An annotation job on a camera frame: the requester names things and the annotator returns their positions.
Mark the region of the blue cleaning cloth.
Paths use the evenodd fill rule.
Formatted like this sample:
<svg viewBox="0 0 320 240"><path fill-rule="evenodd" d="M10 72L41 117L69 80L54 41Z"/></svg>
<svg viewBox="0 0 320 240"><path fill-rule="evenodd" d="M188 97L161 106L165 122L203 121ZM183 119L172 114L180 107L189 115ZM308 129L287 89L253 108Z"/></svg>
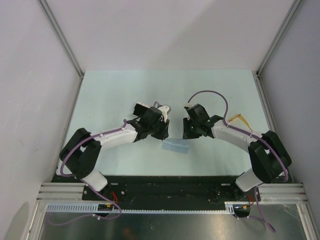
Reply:
<svg viewBox="0 0 320 240"><path fill-rule="evenodd" d="M179 138L167 138L162 142L161 148L166 151L187 154L189 152L189 141Z"/></svg>

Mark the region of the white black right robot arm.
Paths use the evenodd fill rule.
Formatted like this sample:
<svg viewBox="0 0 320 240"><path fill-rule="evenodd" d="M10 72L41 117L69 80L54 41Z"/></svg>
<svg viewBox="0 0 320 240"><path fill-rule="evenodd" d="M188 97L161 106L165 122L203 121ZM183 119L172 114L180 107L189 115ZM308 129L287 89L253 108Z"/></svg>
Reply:
<svg viewBox="0 0 320 240"><path fill-rule="evenodd" d="M247 131L228 124L218 115L209 116L200 104L186 104L188 117L183 119L183 139L210 137L226 141L249 154L251 168L242 173L230 188L231 196L242 201L249 190L261 184L270 184L284 174L289 179L288 167L292 160L279 136L269 130L266 133Z"/></svg>

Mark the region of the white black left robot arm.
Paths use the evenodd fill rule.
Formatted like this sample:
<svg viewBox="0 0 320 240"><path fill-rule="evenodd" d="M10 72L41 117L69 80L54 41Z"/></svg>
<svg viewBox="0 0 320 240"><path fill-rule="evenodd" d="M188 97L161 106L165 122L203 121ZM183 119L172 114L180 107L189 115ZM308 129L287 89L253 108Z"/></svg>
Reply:
<svg viewBox="0 0 320 240"><path fill-rule="evenodd" d="M79 128L66 143L59 154L62 161L60 175L74 177L93 189L93 194L100 200L110 196L111 188L104 175L95 169L102 150L122 144L135 143L151 136L158 140L169 137L168 115L171 107L159 104L153 106L137 102L134 106L135 118L124 120L123 126L91 134L85 128Z"/></svg>

